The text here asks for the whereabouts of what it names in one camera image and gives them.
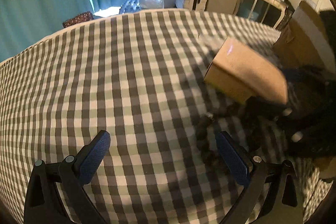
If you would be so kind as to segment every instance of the cardboard box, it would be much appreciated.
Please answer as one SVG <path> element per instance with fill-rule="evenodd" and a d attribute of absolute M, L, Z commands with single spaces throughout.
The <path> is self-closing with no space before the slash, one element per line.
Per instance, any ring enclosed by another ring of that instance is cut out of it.
<path fill-rule="evenodd" d="M 317 12 L 301 1 L 273 46 L 285 68 L 313 65 L 336 73 L 335 56 Z"/>
<path fill-rule="evenodd" d="M 287 103 L 287 83 L 281 71 L 231 37 L 225 40 L 211 62 L 204 81 L 241 104 L 251 96 Z"/>

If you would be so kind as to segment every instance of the screw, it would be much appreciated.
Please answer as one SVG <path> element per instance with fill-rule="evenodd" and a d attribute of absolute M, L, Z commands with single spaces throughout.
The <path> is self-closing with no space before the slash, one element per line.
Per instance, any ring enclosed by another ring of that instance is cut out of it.
<path fill-rule="evenodd" d="M 36 162 L 35 162 L 35 166 L 40 166 L 42 164 L 42 161 L 41 160 L 37 160 Z"/>
<path fill-rule="evenodd" d="M 74 159 L 75 159 L 75 158 L 74 158 L 73 156 L 67 156 L 67 157 L 65 158 L 65 161 L 66 161 L 66 162 L 72 162 Z"/>
<path fill-rule="evenodd" d="M 253 160 L 254 160 L 255 162 L 261 162 L 261 161 L 262 161 L 261 157 L 259 157 L 259 156 L 254 156 L 254 157 L 253 157 Z"/>

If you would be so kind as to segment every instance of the checkered bedsheet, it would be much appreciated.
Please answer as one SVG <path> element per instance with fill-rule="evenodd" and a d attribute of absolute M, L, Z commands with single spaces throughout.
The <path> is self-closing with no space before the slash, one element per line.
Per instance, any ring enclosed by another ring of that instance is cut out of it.
<path fill-rule="evenodd" d="M 0 66 L 0 199 L 19 223 L 34 162 L 75 155 L 101 129 L 112 144 L 84 188 L 108 223 L 222 219 L 242 188 L 225 168 L 204 166 L 194 132 L 202 114 L 232 101 L 203 82 L 215 50 L 199 35 L 235 37 L 277 63 L 271 46 L 279 32 L 270 27 L 230 15 L 168 10 L 75 25 Z M 238 118 L 209 131 L 221 129 L 246 145 Z M 263 158 L 281 162 L 282 133 L 268 125 L 261 134 Z M 307 219 L 330 185 L 311 163 L 296 166 Z M 257 204 L 250 220 L 259 209 Z"/>

